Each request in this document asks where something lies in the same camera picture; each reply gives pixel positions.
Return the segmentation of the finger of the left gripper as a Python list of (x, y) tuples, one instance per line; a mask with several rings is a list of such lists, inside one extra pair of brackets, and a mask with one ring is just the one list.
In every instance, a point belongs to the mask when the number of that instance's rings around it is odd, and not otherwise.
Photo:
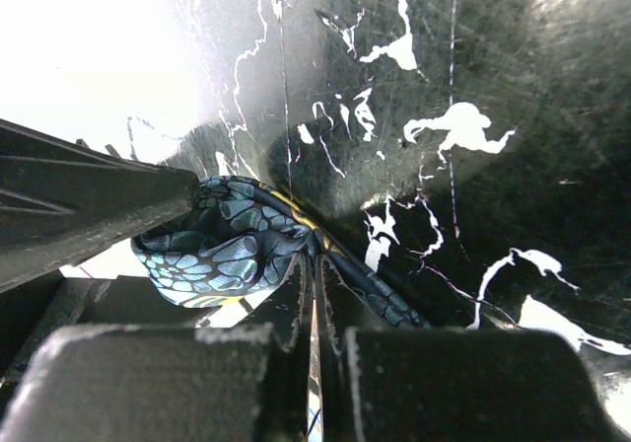
[(1, 123), (1, 289), (90, 258), (188, 211), (195, 173)]

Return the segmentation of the blue patterned necktie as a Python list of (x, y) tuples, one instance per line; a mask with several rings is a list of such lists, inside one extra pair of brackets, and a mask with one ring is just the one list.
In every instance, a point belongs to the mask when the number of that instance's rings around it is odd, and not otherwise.
[(287, 196), (240, 176), (200, 181), (191, 208), (130, 241), (132, 252), (168, 302), (219, 308), (286, 281), (297, 255), (327, 258), (345, 285), (394, 327), (426, 328), (388, 284)]

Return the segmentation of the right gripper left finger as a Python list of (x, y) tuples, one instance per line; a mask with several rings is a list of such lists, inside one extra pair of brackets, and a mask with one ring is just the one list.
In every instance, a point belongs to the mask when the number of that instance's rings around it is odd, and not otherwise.
[(311, 268), (228, 329), (60, 328), (35, 350), (1, 423), (5, 441), (303, 441)]

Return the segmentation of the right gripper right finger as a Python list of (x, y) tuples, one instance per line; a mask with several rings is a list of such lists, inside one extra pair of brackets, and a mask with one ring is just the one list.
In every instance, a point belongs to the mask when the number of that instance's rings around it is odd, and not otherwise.
[(588, 370), (543, 331), (386, 326), (315, 263), (326, 441), (620, 441)]

